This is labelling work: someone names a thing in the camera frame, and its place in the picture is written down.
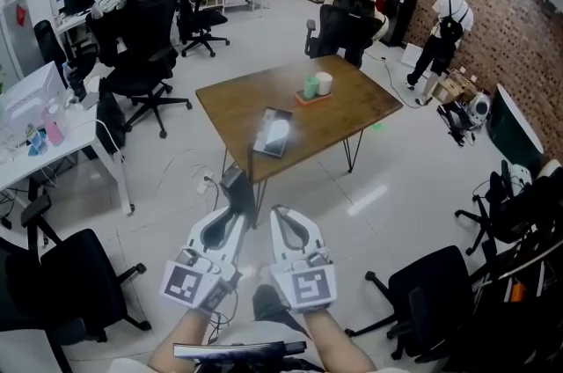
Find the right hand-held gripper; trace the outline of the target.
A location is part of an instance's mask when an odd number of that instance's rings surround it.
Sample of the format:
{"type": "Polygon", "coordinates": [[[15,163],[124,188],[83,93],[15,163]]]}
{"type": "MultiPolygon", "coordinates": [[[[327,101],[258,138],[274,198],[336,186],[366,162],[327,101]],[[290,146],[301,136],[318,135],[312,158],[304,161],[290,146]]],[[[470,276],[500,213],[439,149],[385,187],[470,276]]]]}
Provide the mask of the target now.
{"type": "Polygon", "coordinates": [[[289,308],[297,312],[328,308],[337,299],[335,265],[320,228],[292,208],[276,205],[270,212],[274,264],[270,273],[289,308]],[[308,253],[286,259],[290,251],[308,253]]]}

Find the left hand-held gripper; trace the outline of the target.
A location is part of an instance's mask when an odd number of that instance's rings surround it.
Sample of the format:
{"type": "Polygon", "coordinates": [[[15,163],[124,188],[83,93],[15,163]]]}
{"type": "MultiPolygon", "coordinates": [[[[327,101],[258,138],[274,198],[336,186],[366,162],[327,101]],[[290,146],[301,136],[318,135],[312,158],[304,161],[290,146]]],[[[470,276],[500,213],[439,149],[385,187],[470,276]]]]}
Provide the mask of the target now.
{"type": "Polygon", "coordinates": [[[190,230],[177,259],[166,262],[160,296],[192,310],[215,311],[237,288],[244,235],[245,215],[230,207],[204,216],[190,230]]]}

